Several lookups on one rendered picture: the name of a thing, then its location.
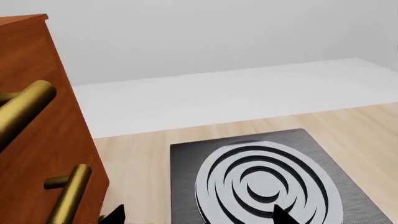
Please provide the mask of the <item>white spiral stove burner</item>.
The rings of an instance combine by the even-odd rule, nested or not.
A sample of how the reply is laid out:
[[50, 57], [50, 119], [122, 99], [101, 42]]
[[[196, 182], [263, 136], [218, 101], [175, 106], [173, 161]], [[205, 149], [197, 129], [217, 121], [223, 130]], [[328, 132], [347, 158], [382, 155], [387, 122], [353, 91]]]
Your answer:
[[201, 165], [195, 199], [204, 224], [342, 224], [343, 203], [326, 171], [304, 153], [271, 141], [220, 147]]

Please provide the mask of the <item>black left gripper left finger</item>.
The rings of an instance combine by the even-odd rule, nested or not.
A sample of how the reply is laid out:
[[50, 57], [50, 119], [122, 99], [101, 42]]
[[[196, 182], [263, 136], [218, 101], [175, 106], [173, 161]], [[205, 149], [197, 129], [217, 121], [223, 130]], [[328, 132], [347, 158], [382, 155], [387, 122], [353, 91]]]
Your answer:
[[125, 224], [125, 219], [124, 205], [119, 205], [107, 216], [100, 216], [98, 224]]

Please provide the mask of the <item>grey metal stove plate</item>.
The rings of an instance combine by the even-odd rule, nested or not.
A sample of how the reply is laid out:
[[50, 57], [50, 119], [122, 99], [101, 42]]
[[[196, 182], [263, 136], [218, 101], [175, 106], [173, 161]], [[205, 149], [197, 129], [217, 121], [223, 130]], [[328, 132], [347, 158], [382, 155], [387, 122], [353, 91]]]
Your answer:
[[171, 224], [204, 224], [195, 199], [195, 182], [201, 165], [220, 147], [256, 141], [286, 145], [320, 165], [339, 191], [343, 203], [342, 224], [393, 224], [314, 138], [301, 128], [171, 145]]

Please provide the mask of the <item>brown wooden cabinet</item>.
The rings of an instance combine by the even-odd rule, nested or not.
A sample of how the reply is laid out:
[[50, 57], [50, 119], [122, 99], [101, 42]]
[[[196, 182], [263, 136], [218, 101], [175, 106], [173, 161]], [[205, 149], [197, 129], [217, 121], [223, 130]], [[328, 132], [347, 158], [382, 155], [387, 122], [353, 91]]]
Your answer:
[[97, 224], [109, 179], [47, 18], [0, 16], [0, 224]]

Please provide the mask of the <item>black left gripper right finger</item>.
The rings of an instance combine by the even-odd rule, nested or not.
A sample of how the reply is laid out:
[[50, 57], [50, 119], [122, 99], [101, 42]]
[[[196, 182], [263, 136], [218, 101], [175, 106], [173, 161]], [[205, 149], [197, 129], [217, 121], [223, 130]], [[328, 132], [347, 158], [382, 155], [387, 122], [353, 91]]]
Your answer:
[[278, 205], [274, 205], [272, 220], [274, 224], [299, 224], [294, 218], [289, 215], [288, 212], [286, 212]]

